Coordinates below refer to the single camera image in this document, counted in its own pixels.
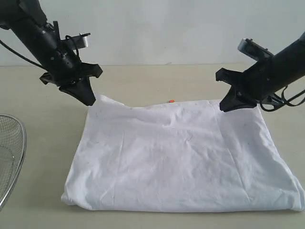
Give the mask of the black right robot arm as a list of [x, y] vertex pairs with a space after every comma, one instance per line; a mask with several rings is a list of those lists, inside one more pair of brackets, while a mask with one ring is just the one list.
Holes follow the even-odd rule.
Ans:
[[217, 81], [229, 84], [230, 90], [220, 102], [220, 110], [229, 112], [260, 105], [266, 112], [274, 112], [284, 106], [293, 107], [292, 101], [304, 91], [286, 99], [288, 85], [305, 75], [305, 36], [276, 55], [252, 39], [242, 39], [238, 51], [256, 61], [243, 72], [221, 68], [215, 74]]

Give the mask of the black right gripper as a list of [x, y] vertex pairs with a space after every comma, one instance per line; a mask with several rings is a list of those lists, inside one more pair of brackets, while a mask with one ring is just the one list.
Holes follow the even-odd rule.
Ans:
[[286, 63], [279, 58], [268, 58], [244, 72], [221, 68], [215, 78], [232, 86], [219, 104], [221, 111], [255, 108], [259, 101], [286, 86]]

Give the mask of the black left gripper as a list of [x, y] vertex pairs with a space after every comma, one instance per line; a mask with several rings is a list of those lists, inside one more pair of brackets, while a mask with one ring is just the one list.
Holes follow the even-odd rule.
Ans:
[[82, 62], [71, 49], [56, 49], [46, 66], [47, 71], [40, 77], [43, 84], [60, 86], [59, 90], [92, 106], [95, 95], [89, 77], [99, 78], [103, 70], [98, 64]]

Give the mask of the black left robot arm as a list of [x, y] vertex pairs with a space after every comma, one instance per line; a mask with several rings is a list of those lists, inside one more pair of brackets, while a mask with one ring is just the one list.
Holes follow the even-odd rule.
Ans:
[[6, 49], [29, 63], [44, 69], [43, 84], [52, 83], [86, 106], [96, 101], [90, 77], [99, 78], [98, 64], [82, 62], [79, 50], [88, 47], [88, 33], [60, 38], [57, 21], [49, 23], [37, 0], [2, 0], [0, 27], [12, 32], [37, 59], [33, 62], [1, 42]]

